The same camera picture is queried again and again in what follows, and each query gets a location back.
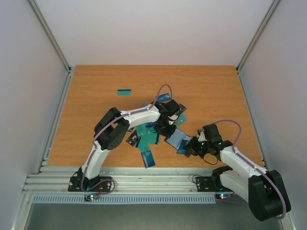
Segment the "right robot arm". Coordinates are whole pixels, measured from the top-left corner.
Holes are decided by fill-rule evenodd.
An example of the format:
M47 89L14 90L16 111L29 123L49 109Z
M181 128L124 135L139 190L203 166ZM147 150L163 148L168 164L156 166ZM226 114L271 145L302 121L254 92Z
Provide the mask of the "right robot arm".
M235 142L222 138L215 123L204 126L197 136L183 139L179 148L201 159L210 154L223 162L223 167L212 172L212 186L217 190L228 188L239 195L257 220L283 219L291 210L281 174L242 154Z

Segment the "navy blue card holder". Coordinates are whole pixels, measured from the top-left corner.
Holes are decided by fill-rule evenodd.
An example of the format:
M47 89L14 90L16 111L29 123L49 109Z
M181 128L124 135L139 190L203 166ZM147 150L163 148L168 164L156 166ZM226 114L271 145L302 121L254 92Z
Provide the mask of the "navy blue card holder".
M164 141L177 150L177 154L184 155L189 158L191 154L183 149L191 140L191 137L185 134L182 130L176 129L174 133L165 138Z

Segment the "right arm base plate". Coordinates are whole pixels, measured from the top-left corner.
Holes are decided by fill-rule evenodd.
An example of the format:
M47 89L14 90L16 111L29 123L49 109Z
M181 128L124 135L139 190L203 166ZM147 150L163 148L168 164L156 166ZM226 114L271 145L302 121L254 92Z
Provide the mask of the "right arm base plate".
M232 190L228 188L215 186L212 178L209 176L195 177L195 184L197 192L232 192Z

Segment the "blue card bottom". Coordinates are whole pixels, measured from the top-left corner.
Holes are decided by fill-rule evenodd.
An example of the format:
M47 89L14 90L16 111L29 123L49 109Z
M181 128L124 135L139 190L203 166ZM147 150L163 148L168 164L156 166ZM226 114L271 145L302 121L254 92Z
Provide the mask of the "blue card bottom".
M155 166L155 161L150 150L141 153L142 161L145 168Z

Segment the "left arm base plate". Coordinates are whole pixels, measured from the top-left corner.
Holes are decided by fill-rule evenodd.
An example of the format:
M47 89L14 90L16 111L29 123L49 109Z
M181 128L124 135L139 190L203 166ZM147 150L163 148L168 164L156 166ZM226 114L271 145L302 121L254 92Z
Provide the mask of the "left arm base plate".
M69 181L69 192L83 192L81 189L82 177L72 176ZM98 176L94 179L88 180L84 178L83 189L86 192L110 192L112 186L112 177Z

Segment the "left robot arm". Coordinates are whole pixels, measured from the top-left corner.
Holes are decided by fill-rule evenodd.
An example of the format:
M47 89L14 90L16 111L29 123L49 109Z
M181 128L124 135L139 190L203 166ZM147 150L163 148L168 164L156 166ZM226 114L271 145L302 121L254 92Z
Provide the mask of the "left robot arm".
M179 112L180 107L175 100L166 103L154 101L130 111L111 108L95 126L91 153L77 172L81 190L91 191L96 187L96 178L104 160L111 150L122 143L129 129L155 123L155 131L160 136L169 138L177 128L175 120L179 117Z

